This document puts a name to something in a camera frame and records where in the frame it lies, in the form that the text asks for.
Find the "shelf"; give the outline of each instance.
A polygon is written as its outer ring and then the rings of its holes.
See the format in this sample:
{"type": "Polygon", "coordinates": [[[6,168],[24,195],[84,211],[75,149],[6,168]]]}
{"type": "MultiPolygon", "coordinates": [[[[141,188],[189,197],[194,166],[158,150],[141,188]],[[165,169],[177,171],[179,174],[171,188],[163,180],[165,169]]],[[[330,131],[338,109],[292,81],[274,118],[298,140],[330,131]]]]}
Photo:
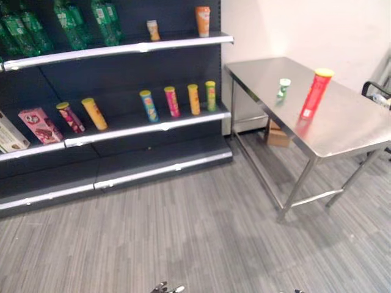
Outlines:
{"type": "Polygon", "coordinates": [[[0,217],[231,160],[224,138],[212,136],[0,179],[0,217]]]}
{"type": "Polygon", "coordinates": [[[160,123],[149,123],[146,114],[124,115],[109,120],[109,129],[106,131],[98,132],[94,125],[89,125],[83,136],[76,136],[74,133],[68,135],[65,134],[65,136],[71,138],[65,139],[63,142],[59,143],[37,145],[22,151],[0,154],[0,162],[11,159],[18,159],[25,156],[47,153],[49,151],[58,151],[65,148],[79,147],[81,145],[100,142],[103,140],[117,139],[120,137],[133,136],[136,134],[148,132],[168,131],[173,128],[218,121],[230,117],[231,113],[224,107],[222,103],[217,104],[217,110],[215,112],[208,112],[206,105],[202,105],[202,112],[197,116],[193,116],[190,113],[184,113],[180,118],[172,118],[168,115],[164,115],[163,113],[163,115],[160,117],[160,123]]]}
{"type": "Polygon", "coordinates": [[[26,150],[0,154],[0,162],[12,160],[12,159],[18,159],[20,157],[33,156],[35,154],[43,154],[49,151],[59,151],[64,149],[65,149],[64,142],[56,142],[56,143],[51,143],[49,145],[36,145],[26,150]]]}
{"type": "Polygon", "coordinates": [[[80,60],[93,57],[113,56],[120,54],[145,53],[150,51],[177,49],[196,46],[217,45],[233,43],[233,37],[223,32],[211,32],[208,38],[182,38],[170,39],[160,42],[140,42],[128,45],[85,49],[80,51],[61,52],[38,57],[6,61],[2,64],[3,71],[19,70],[27,67],[52,64],[57,62],[80,60]]]}

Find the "white box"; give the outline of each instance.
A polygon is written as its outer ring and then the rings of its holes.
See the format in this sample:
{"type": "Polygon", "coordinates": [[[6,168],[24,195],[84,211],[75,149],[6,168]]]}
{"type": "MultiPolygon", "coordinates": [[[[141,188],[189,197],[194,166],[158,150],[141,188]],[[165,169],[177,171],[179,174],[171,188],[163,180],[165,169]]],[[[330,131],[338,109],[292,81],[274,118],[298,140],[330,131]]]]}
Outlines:
{"type": "Polygon", "coordinates": [[[30,142],[27,138],[0,111],[0,151],[11,153],[12,151],[25,150],[29,145],[30,142]]]}

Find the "stainless steel table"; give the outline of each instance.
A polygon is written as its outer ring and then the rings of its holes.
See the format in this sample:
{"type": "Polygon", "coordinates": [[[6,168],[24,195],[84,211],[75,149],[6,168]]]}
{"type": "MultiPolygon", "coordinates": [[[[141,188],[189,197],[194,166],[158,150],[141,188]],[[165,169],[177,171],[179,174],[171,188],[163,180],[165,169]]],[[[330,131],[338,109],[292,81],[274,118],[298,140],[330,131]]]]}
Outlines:
{"type": "Polygon", "coordinates": [[[301,120],[300,111],[310,89],[314,71],[293,60],[285,57],[253,60],[231,63],[226,65],[225,69],[232,77],[232,136],[238,139],[268,193],[276,200],[280,208],[277,220],[282,220],[290,208],[323,197],[332,196],[326,205],[330,207],[390,145],[390,111],[334,81],[330,82],[314,118],[301,120]],[[281,78],[292,80],[287,97],[283,101],[277,99],[281,78]],[[309,157],[285,204],[273,193],[235,131],[236,84],[240,85],[309,157]],[[300,188],[317,164],[360,153],[370,155],[340,189],[295,201],[300,188]]]}

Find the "shelving unit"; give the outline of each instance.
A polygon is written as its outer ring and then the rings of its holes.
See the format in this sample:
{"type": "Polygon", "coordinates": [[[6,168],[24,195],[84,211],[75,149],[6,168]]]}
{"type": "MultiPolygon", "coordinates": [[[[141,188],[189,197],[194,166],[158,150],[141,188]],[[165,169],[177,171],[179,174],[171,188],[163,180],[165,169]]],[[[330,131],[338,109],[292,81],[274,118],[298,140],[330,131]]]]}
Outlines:
{"type": "Polygon", "coordinates": [[[189,48],[197,46],[218,45],[233,43],[233,37],[223,32],[211,32],[208,38],[188,37],[172,38],[159,42],[140,42],[135,44],[119,45],[113,47],[102,47],[80,51],[61,52],[38,57],[23,58],[18,60],[5,61],[2,71],[20,70],[23,68],[47,65],[71,60],[81,60],[94,57],[113,56],[121,54],[145,53],[158,50],[189,48]]]}
{"type": "Polygon", "coordinates": [[[221,0],[208,1],[210,37],[197,34],[198,0],[115,0],[128,43],[100,46],[101,32],[90,1],[78,1],[96,47],[70,50],[53,1],[29,0],[55,48],[53,54],[15,60],[2,56],[1,104],[7,118],[32,142],[22,151],[0,154],[0,217],[99,195],[190,170],[229,162],[232,152],[221,134],[230,112],[221,101],[221,44],[233,37],[221,30],[221,0]],[[162,40],[149,41],[145,22],[157,19],[162,40]],[[202,105],[190,112],[188,84],[216,82],[217,111],[202,105]],[[181,112],[172,118],[163,88],[173,85],[181,112]],[[149,89],[159,123],[150,123],[139,92],[149,89]],[[80,100],[92,96],[109,128],[98,131],[80,100]],[[86,127],[74,134],[55,105],[68,101],[86,127]],[[42,107],[65,139],[42,145],[18,118],[22,109],[42,107]]]}
{"type": "Polygon", "coordinates": [[[0,162],[19,159],[26,156],[34,156],[50,151],[60,151],[66,148],[79,147],[81,145],[103,140],[118,139],[120,137],[134,136],[148,132],[168,131],[170,129],[189,125],[223,120],[225,118],[230,118],[231,113],[222,103],[219,103],[215,112],[208,112],[206,105],[203,105],[202,113],[200,115],[193,116],[190,113],[185,113],[182,114],[180,118],[172,118],[166,115],[161,117],[160,123],[149,123],[146,118],[143,120],[140,116],[144,117],[145,115],[124,115],[117,117],[114,121],[110,122],[110,128],[107,131],[99,132],[91,125],[89,130],[84,132],[83,135],[76,136],[76,134],[69,134],[70,137],[74,137],[65,139],[63,142],[51,143],[49,145],[35,145],[26,150],[0,154],[0,162]]]}

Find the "floor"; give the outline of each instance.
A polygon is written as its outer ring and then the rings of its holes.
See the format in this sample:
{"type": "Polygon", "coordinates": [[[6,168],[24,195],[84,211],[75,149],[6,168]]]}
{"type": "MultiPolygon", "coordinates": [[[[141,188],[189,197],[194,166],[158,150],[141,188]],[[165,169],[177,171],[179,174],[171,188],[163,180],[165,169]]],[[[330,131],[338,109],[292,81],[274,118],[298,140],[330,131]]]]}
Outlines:
{"type": "MultiPolygon", "coordinates": [[[[286,197],[304,155],[244,138],[286,197]]],[[[0,292],[149,293],[162,280],[193,293],[389,292],[388,154],[329,211],[317,201],[278,224],[233,149],[231,164],[2,219],[0,292]]],[[[340,186],[363,158],[319,166],[302,196],[340,186]]]]}

